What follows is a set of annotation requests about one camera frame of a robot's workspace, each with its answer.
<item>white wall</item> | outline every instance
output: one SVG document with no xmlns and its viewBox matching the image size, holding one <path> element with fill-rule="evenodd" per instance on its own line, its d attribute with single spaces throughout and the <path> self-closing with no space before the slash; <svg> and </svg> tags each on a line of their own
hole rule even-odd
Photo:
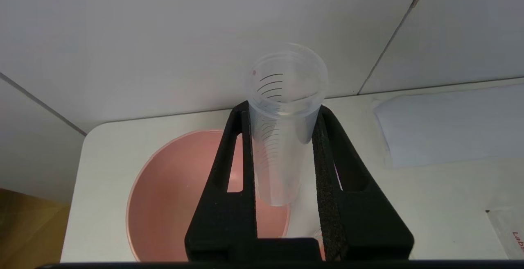
<svg viewBox="0 0 524 269">
<path fill-rule="evenodd" d="M 0 71 L 90 131 L 232 107 L 260 48 L 324 58 L 356 94 L 412 0 L 0 0 Z"/>
<path fill-rule="evenodd" d="M 0 79 L 0 188 L 71 202 L 83 140 Z"/>
<path fill-rule="evenodd" d="M 361 93 L 524 76 L 524 0 L 420 0 Z"/>
</svg>

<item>panel seam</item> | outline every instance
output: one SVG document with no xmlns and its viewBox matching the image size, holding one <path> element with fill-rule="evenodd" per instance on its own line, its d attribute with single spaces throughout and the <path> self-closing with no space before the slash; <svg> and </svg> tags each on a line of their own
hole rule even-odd
<svg viewBox="0 0 524 269">
<path fill-rule="evenodd" d="M 28 90 L 24 89 L 18 83 L 16 83 L 12 79 L 10 79 L 7 75 L 4 75 L 1 72 L 0 72 L 0 80 L 4 80 L 7 84 L 11 85 L 13 88 L 18 90 L 20 93 L 24 94 L 26 97 L 28 97 L 29 99 L 33 100 L 36 104 L 40 105 L 45 110 L 47 110 L 49 113 L 51 113 L 52 115 L 56 116 L 59 120 L 62 120 L 62 122 L 66 123 L 69 127 L 73 128 L 75 131 L 77 131 L 81 135 L 86 136 L 86 132 L 84 132 L 82 129 L 77 127 L 77 125 L 73 124 L 73 122 L 68 120 L 63 115 L 59 114 L 56 110 L 51 108 L 49 105 L 47 105 L 46 103 L 44 103 L 43 101 L 38 99 L 36 96 L 31 94 Z"/>
</svg>

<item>white paper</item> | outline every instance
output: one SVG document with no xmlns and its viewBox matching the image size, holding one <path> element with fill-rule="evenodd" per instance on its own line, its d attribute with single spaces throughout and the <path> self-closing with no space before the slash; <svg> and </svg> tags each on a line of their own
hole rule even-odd
<svg viewBox="0 0 524 269">
<path fill-rule="evenodd" d="M 375 114 L 393 168 L 524 157 L 524 84 L 400 96 Z"/>
</svg>

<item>white countertop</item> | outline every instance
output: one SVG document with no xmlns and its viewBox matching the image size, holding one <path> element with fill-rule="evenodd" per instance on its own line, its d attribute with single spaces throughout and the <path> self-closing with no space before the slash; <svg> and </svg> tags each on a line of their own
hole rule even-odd
<svg viewBox="0 0 524 269">
<path fill-rule="evenodd" d="M 524 160 L 482 159 L 389 170 L 375 101 L 403 94 L 469 90 L 524 83 L 524 79 L 405 90 L 328 99 L 363 162 L 414 235 L 411 258 L 506 258 L 485 213 L 502 167 Z M 62 262 L 134 261 L 125 214 L 131 186 L 149 157 L 170 140 L 199 129 L 222 129 L 229 110 L 107 123 L 82 148 Z M 318 226 L 312 149 L 306 155 L 300 198 L 291 207 L 287 237 Z"/>
</svg>

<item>plastic cup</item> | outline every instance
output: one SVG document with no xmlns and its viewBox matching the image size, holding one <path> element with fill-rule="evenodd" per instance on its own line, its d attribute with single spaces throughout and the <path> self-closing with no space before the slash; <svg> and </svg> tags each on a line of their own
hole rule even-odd
<svg viewBox="0 0 524 269">
<path fill-rule="evenodd" d="M 258 196 L 272 206 L 294 200 L 328 71 L 307 47 L 285 43 L 260 58 L 247 77 Z"/>
</svg>

